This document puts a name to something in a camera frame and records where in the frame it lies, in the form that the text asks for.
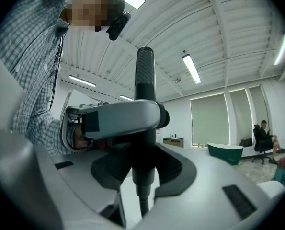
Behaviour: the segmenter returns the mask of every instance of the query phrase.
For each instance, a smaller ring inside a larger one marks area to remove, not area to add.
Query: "checkered shirt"
[[[48,109],[56,73],[55,54],[69,28],[59,18],[65,1],[17,0],[0,25],[0,58],[26,92],[11,130],[47,147],[51,155],[70,153],[60,142],[60,121]],[[71,145],[75,127],[68,128]]]

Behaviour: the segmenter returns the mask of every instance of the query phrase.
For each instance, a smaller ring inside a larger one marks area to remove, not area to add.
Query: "hand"
[[[81,124],[79,124],[74,131],[74,137],[73,137],[73,145],[74,149],[80,150],[85,149],[88,146],[88,141],[82,140],[82,131],[81,131]]]

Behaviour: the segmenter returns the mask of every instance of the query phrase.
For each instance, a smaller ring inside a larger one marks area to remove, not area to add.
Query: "office chair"
[[[270,150],[271,148],[263,147],[262,145],[265,143],[265,141],[264,140],[261,140],[261,141],[258,140],[257,131],[259,130],[259,128],[260,128],[259,125],[254,125],[253,132],[254,132],[254,136],[255,136],[255,140],[256,140],[254,150],[258,151],[259,154],[254,157],[252,162],[254,162],[254,160],[256,160],[256,159],[261,159],[262,164],[264,164],[264,159],[270,158],[270,157],[266,156],[266,151]]]

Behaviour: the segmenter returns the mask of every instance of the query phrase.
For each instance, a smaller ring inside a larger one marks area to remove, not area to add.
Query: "wooden cabinet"
[[[163,139],[164,144],[173,145],[176,147],[184,148],[184,139],[178,139],[178,138],[164,138]]]

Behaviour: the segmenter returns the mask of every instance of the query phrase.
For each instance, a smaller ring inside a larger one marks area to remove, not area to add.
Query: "black shirt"
[[[272,135],[269,135],[269,131],[268,133],[266,134],[266,131],[262,128],[260,128],[258,131],[257,131],[257,136],[258,136],[258,140],[261,141],[261,140],[267,140],[269,138],[272,137]]]

